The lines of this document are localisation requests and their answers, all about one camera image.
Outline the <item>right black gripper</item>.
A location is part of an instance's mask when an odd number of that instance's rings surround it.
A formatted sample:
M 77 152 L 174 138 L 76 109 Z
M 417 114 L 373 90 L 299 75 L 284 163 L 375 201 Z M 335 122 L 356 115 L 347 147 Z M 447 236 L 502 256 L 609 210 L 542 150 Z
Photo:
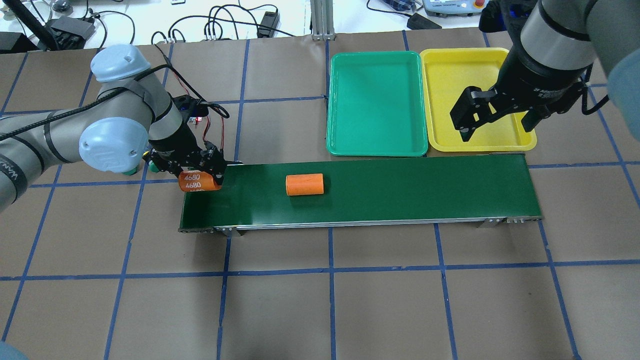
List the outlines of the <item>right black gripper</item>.
M 585 92 L 586 84 L 578 75 L 553 70 L 547 77 L 518 64 L 505 64 L 493 89 L 467 86 L 449 114 L 463 142 L 469 142 L 478 128 L 494 123 L 499 119 L 498 112 L 506 110 L 528 111 L 522 118 L 522 128 L 530 133 L 542 118 L 568 112 Z M 491 110 L 491 100 L 497 112 Z

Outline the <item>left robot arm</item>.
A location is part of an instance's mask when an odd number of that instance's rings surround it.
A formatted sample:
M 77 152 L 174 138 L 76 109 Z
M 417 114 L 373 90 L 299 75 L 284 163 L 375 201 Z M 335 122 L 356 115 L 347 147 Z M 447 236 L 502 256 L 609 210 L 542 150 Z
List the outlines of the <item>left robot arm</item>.
M 105 48 L 90 69 L 102 85 L 96 101 L 75 109 L 1 118 L 1 209 L 15 203 L 46 170 L 84 162 L 107 173 L 130 173 L 142 160 L 179 177 L 187 168 L 205 173 L 206 190 L 222 186 L 230 162 L 205 140 L 199 146 L 188 125 L 209 110 L 229 112 L 189 95 L 173 97 L 153 67 L 131 44 Z

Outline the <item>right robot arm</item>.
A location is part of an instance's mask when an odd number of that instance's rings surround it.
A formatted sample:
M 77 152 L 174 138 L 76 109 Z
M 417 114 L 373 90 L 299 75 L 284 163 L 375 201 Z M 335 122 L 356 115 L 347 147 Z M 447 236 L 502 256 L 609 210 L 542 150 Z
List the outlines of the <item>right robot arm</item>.
M 582 100 L 592 114 L 612 102 L 639 138 L 639 2 L 637 0 L 490 0 L 480 14 L 485 34 L 512 41 L 496 83 L 469 86 L 450 111 L 468 142 L 481 126 L 523 112 L 523 129 Z

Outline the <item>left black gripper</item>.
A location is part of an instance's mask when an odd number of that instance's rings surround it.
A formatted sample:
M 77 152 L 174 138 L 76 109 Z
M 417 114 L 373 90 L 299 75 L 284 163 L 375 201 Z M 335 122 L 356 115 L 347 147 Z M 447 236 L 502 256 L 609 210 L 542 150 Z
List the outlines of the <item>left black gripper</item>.
M 204 141 L 202 150 L 194 132 L 189 127 L 179 127 L 176 132 L 162 139 L 151 139 L 146 162 L 162 159 L 167 162 L 167 173 L 178 176 L 184 168 L 203 171 L 212 176 L 217 186 L 222 186 L 227 161 L 224 151 L 213 142 Z

